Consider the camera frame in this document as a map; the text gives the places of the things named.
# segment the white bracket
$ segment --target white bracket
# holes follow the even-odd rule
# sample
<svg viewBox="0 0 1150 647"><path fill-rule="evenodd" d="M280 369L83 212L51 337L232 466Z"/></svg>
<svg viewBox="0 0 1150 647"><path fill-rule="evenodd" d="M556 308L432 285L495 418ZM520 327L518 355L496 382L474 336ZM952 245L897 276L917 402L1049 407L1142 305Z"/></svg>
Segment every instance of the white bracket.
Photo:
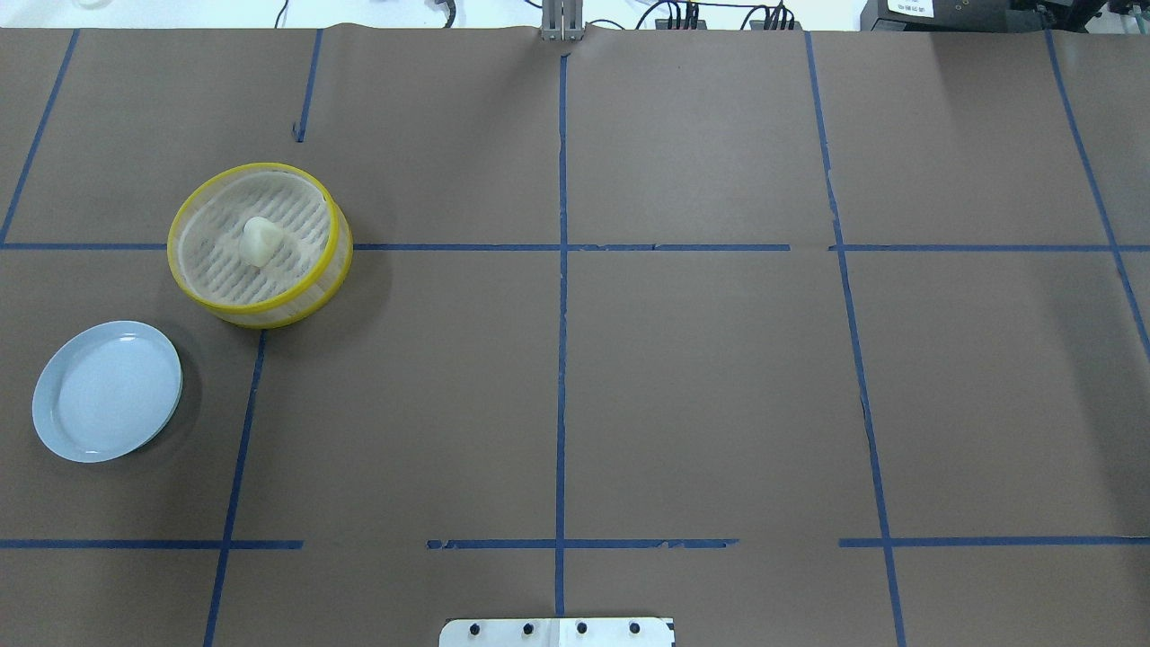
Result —
<svg viewBox="0 0 1150 647"><path fill-rule="evenodd" d="M451 621L439 647L674 647L670 618Z"/></svg>

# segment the white plate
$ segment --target white plate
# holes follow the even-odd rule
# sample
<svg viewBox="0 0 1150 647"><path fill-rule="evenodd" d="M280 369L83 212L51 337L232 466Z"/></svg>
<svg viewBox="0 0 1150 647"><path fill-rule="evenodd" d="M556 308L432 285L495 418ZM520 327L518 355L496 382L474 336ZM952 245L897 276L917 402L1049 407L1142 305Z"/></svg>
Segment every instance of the white plate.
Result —
<svg viewBox="0 0 1150 647"><path fill-rule="evenodd" d="M139 321L109 321L52 356L36 383L32 423L44 445L69 461L110 461L168 424L183 386L179 356L163 333Z"/></svg>

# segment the blue tape line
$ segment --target blue tape line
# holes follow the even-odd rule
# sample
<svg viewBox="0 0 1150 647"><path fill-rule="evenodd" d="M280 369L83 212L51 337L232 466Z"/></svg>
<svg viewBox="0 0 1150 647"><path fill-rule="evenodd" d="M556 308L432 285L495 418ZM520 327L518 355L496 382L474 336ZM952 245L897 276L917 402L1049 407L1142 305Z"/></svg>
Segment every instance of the blue tape line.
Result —
<svg viewBox="0 0 1150 647"><path fill-rule="evenodd" d="M1130 306L1130 314L1134 316L1134 325L1138 330L1138 339L1142 340L1142 353L1150 361L1150 337L1147 336L1145 322L1142 319L1142 309L1138 300L1134 296L1134 288L1130 286L1130 278L1126 274L1126 263L1122 261L1122 252L1114 236L1114 228L1110 224L1110 215L1106 213L1106 205L1102 200L1102 191L1098 190L1098 180L1094 176L1094 168L1090 167L1090 157L1086 154L1086 146L1082 144L1082 136L1079 133L1078 121L1074 118L1074 109L1071 107L1070 95L1066 94L1066 84L1063 83L1063 70L1058 64L1058 53L1055 51L1055 36L1046 30L1046 52L1050 54L1050 67L1055 72L1055 83L1058 85L1058 95L1063 99L1063 109L1066 110L1066 122L1071 126L1071 134L1074 137L1074 146L1078 147L1079 157L1082 160L1082 170L1086 171L1087 182L1090 184L1090 193L1094 194L1094 203L1098 208L1098 217L1102 218L1102 228L1106 231L1106 240L1110 242L1111 252L1114 255L1114 264L1118 267L1118 276L1122 279L1122 288L1126 291L1126 302Z"/></svg>
<svg viewBox="0 0 1150 647"><path fill-rule="evenodd" d="M208 624L204 632L204 647L210 647L215 639L215 623L220 615L220 598L223 595L223 580L228 573L228 553L231 549L231 533L236 527L236 510L239 508L239 488L244 483L244 463L247 461L247 444L252 438L252 421L255 417L255 395L260 388L260 377L263 373L263 352L268 342L268 332L260 331L260 344L255 349L255 368L252 370L252 386L247 392L247 410L244 413L244 431L239 437L239 452L236 453L236 472L231 479L231 496L228 500L228 517L223 525L223 540L220 545L220 561L216 563L215 584L212 586L212 606L208 608Z"/></svg>
<svg viewBox="0 0 1150 647"><path fill-rule="evenodd" d="M1109 252L1110 245L831 245L844 252Z"/></svg>
<svg viewBox="0 0 1150 647"><path fill-rule="evenodd" d="M448 539L428 541L428 550L553 550L553 539Z"/></svg>
<svg viewBox="0 0 1150 647"><path fill-rule="evenodd" d="M323 30L315 30L315 45L312 46L312 69L307 72L307 90L304 92L304 109L299 115L299 124L292 126L296 141L302 143L307 133L307 115L312 110L312 91L315 90L315 71L320 68L320 45L323 43Z"/></svg>
<svg viewBox="0 0 1150 647"><path fill-rule="evenodd" d="M551 244L356 242L356 249L389 252L558 252Z"/></svg>
<svg viewBox="0 0 1150 647"><path fill-rule="evenodd" d="M218 550L215 540L148 540L148 539L3 539L0 549L82 550L102 548L110 550Z"/></svg>
<svg viewBox="0 0 1150 647"><path fill-rule="evenodd" d="M574 252L789 252L790 245L707 245L707 244L577 244L570 245Z"/></svg>
<svg viewBox="0 0 1150 647"><path fill-rule="evenodd" d="M637 550L684 548L687 550L722 550L738 544L737 539L568 539L567 548L581 550Z"/></svg>
<svg viewBox="0 0 1150 647"><path fill-rule="evenodd" d="M20 171L20 179L16 180L16 190L12 193L12 201L8 202L8 213L5 214L3 224L0 224L0 244L8 238L8 229L12 228L12 219L16 216L20 195L24 192L24 183L28 182L28 174L32 170L32 160L36 159L36 151L40 147L40 139L44 138L44 129L48 125L48 116L52 115L52 107L56 103L60 86L64 83L64 75L68 74L68 63L71 62L71 55L76 51L76 41L78 39L79 30L74 29L71 39L68 40L68 48L64 49L64 59L60 62L60 71L56 72L56 82L52 85L48 102L44 106L40 123L36 126L36 134L32 136L32 145L28 147L28 155L24 156L24 167Z"/></svg>
<svg viewBox="0 0 1150 647"><path fill-rule="evenodd" d="M516 242L356 242L356 249L363 251L437 251L437 252L558 252L562 245L554 244L516 244ZM789 252L790 245L784 244L659 244L659 242L608 242L568 244L568 252Z"/></svg>
<svg viewBox="0 0 1150 647"><path fill-rule="evenodd" d="M0 550L218 550L222 542L207 539L0 539ZM238 540L232 550L299 550L301 540Z"/></svg>
<svg viewBox="0 0 1150 647"><path fill-rule="evenodd" d="M839 539L839 548L949 548L979 546L1150 546L1150 537L1029 536L1029 537L899 537Z"/></svg>
<svg viewBox="0 0 1150 647"><path fill-rule="evenodd" d="M567 56L559 57L559 375L555 407L555 617L564 617L567 539Z"/></svg>
<svg viewBox="0 0 1150 647"><path fill-rule="evenodd" d="M302 550L304 540L233 539L229 548L231 550Z"/></svg>
<svg viewBox="0 0 1150 647"><path fill-rule="evenodd" d="M163 251L164 242L5 242L2 249Z"/></svg>
<svg viewBox="0 0 1150 647"><path fill-rule="evenodd" d="M814 97L814 115L819 126L819 146L822 151L822 170L827 183L827 201L835 229L835 244L838 247L838 272L843 282L843 299L846 303L846 322L851 333L851 349L854 354L854 373L859 384L859 402L862 406L862 423L866 429L866 440L871 454L871 480L874 484L875 508L879 513L879 530L883 539L890 538L890 525L887 519L887 499L882 488L882 470L879 467L879 445L874 438L874 421L871 416L871 396L867 392L866 370L862 365L862 347L859 342L858 319L854 316L854 296L851 293L851 280L846 268L846 252L843 251L843 228L838 215L838 200L830 183L830 147L827 143L827 126L822 114L822 95L819 92L819 72L814 63L814 44L811 32L804 31L806 39L806 63L811 72L811 93ZM906 647L906 631L903 625L903 602L898 593L898 576L895 571L895 552L889 545L883 546L883 559L887 563L887 588L890 593L890 610L895 621L895 639L898 647Z"/></svg>
<svg viewBox="0 0 1150 647"><path fill-rule="evenodd" d="M565 539L565 550L636 550L684 548L721 550L738 544L737 539ZM428 550L539 550L553 549L553 539L448 539L427 542Z"/></svg>

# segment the plate rim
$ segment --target plate rim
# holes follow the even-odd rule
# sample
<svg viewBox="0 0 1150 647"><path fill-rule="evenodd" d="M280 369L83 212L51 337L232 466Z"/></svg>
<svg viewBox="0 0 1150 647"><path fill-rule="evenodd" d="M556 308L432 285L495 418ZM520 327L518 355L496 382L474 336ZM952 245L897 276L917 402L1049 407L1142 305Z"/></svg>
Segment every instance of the plate rim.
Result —
<svg viewBox="0 0 1150 647"><path fill-rule="evenodd" d="M168 411L163 422L155 430L148 431L146 436L140 434L137 440L132 440L125 444L124 449L122 450L116 449L113 452L102 453L97 455L95 459L92 459L91 455L83 454L83 452L80 450L82 448L78 445L61 444L60 438L64 436L63 431L60 430L59 425L49 425L47 421L43 419L43 416L37 414L37 411L39 409L43 409L44 405L51 407L51 403L45 402L45 399L51 399L53 395L48 393L51 390L45 384L45 377L48 375L49 370L59 365L61 362L64 362L68 352L82 351L79 347L84 345L85 338L91 338L95 336L97 331L102 331L106 329L117 329L117 328L129 330L137 334L143 332L155 342L162 341L161 345L162 356L170 357L175 361L176 388L172 395L171 409ZM183 396L183 392L184 392L183 363L181 362L179 353L176 352L176 347L171 344L171 340L169 340L167 336L160 332L156 328L151 326L148 325L148 323L145 323L143 321L136 321L131 318L117 318L114 321L105 321L102 323L97 323L95 326L92 326L78 333L77 336L72 337L70 340L64 342L63 346L56 349L56 352L52 355L52 359L48 360L48 362L44 365L44 369L40 370L40 376L36 380L36 390L32 392L32 403L31 403L32 426L36 429L36 436L40 439L40 442L56 456L64 459L67 461L71 461L74 463L103 463L106 461L120 459L121 456L124 456L126 454L130 454L139 449L148 441L154 439L161 431L163 431L163 429L168 426L168 423L171 422L171 417L176 414L176 409L179 407L179 401L181 398ZM59 398L59 395L60 395L59 391L56 391L55 396ZM49 426L55 430L54 433L52 433L51 431L46 431L45 429L41 429Z"/></svg>

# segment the yellow steamer basket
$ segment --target yellow steamer basket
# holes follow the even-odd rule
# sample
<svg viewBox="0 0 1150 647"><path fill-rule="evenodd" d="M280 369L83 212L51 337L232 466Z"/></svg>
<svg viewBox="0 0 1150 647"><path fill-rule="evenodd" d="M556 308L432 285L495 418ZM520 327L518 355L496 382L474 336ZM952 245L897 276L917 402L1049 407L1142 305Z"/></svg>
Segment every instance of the yellow steamer basket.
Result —
<svg viewBox="0 0 1150 647"><path fill-rule="evenodd" d="M179 287L246 329L276 329L320 308L352 262L331 194L283 163L250 163L205 182L176 213L168 265Z"/></svg>

